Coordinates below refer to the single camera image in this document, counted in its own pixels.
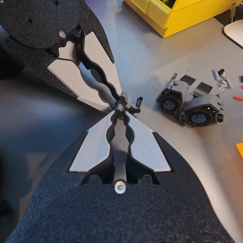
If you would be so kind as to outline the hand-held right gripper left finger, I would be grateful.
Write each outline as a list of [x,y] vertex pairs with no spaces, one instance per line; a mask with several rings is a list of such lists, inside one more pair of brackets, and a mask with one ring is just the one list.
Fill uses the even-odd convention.
[[103,184],[114,180],[115,166],[112,140],[115,136],[116,111],[92,126],[69,168],[69,172],[98,175]]

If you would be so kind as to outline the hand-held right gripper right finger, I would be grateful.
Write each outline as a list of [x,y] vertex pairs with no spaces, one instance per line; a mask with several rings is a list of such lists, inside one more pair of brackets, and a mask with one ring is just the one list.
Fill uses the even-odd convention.
[[171,172],[171,168],[154,136],[154,132],[141,121],[125,111],[125,136],[129,142],[126,160],[127,183],[137,184],[144,175],[155,179],[156,173]]

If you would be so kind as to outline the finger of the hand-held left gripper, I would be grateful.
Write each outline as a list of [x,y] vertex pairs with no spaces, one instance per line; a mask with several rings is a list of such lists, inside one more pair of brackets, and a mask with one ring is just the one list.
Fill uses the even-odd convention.
[[116,66],[107,55],[94,32],[84,37],[83,52],[88,64],[98,72],[102,83],[109,88],[113,98],[120,100],[122,90]]
[[91,88],[83,80],[81,69],[77,65],[77,49],[71,41],[65,47],[58,49],[59,57],[49,66],[48,70],[54,74],[67,88],[69,88],[77,99],[105,113],[110,113],[112,108],[103,101],[97,90]]

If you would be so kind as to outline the black brick assembly coloured pins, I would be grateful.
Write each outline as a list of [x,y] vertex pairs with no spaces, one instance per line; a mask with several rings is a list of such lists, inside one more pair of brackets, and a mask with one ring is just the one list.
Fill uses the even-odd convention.
[[136,106],[132,106],[129,102],[128,102],[128,96],[127,96],[127,92],[123,91],[120,95],[120,100],[116,102],[116,112],[117,112],[117,116],[120,119],[123,119],[123,115],[124,112],[127,111],[128,113],[130,113],[131,115],[134,116],[135,113],[140,113],[141,109],[141,103],[143,101],[142,97],[137,98],[137,102],[136,102]]

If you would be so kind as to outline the small brick parts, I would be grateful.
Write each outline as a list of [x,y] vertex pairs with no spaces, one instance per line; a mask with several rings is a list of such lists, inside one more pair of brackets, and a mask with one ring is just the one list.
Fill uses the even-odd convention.
[[[224,91],[225,89],[233,89],[233,83],[230,81],[229,78],[225,77],[225,70],[220,69],[219,71],[213,70],[212,71],[215,81],[217,81],[217,87],[220,91]],[[243,84],[243,75],[239,76],[239,82]],[[233,99],[243,101],[242,96],[234,96]]]

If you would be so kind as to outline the grey desk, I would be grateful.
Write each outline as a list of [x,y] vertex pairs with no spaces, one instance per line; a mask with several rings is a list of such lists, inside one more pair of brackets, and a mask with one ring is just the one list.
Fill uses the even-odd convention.
[[[127,183],[126,160],[129,142],[126,126],[116,114],[114,180],[103,184],[98,175],[69,172],[87,131],[106,115],[76,97],[43,82],[41,85],[82,105],[81,135],[49,166],[30,199],[27,210],[6,242],[242,242],[242,180],[230,159],[226,138],[230,118],[242,118],[234,108],[232,94],[220,94],[224,121],[203,128],[189,128],[163,114],[156,103],[177,67],[170,67],[169,54],[175,38],[146,34],[138,23],[128,26],[123,10],[105,10],[104,1],[91,2],[94,14],[107,36],[122,92],[140,113],[134,117],[149,127],[171,168],[144,175],[137,184]],[[98,72],[77,65],[83,80],[97,90],[112,111],[116,102]],[[219,94],[213,84],[214,94]]]

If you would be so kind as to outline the grey twin engine brick model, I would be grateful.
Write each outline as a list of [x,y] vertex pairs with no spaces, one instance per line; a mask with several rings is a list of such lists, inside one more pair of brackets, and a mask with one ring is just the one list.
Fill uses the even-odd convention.
[[163,114],[190,128],[206,127],[224,121],[220,95],[212,93],[213,87],[184,75],[177,80],[175,72],[164,86],[156,102]]

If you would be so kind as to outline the yellow storage bin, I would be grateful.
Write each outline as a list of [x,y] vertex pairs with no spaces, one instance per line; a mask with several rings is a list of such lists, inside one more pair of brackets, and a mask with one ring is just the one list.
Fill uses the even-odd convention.
[[172,7],[160,0],[123,0],[163,38],[230,10],[241,0],[176,0]]
[[238,149],[238,151],[239,151],[239,153],[240,153],[240,155],[243,159],[243,138],[241,139],[240,143],[236,144],[236,147],[237,147],[237,149]]

